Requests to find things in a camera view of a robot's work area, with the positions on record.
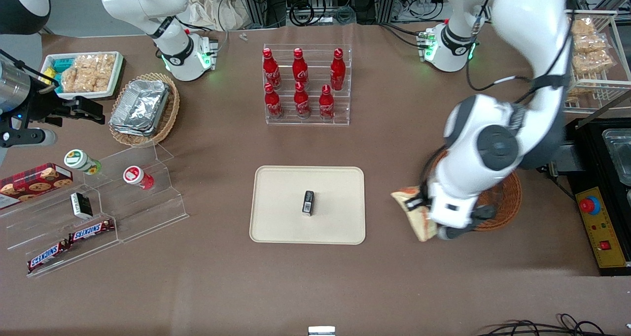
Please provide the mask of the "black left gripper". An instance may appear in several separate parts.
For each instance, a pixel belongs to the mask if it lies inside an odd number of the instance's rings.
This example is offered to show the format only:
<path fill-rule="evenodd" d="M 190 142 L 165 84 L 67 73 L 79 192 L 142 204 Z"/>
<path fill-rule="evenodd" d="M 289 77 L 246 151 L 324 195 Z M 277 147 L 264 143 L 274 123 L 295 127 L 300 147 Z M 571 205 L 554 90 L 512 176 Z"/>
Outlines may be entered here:
<path fill-rule="evenodd" d="M 424 181 L 418 187 L 417 198 L 410 198 L 404 201 L 404 208 L 408 212 L 426 206 L 428 213 L 433 212 L 434 201 L 437 196 L 437 181 Z"/>

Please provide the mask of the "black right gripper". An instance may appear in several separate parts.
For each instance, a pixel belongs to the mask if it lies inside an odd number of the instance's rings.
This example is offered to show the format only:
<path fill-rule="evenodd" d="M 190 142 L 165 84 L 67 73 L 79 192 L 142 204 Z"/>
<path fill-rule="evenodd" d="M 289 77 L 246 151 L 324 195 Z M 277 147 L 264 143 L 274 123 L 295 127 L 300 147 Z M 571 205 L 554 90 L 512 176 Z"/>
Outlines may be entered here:
<path fill-rule="evenodd" d="M 46 121 L 46 118 L 68 118 L 89 120 L 99 125 L 105 124 L 103 106 L 84 96 L 70 100 L 60 98 L 56 92 L 30 92 L 22 102 L 22 128 L 33 121 Z"/>

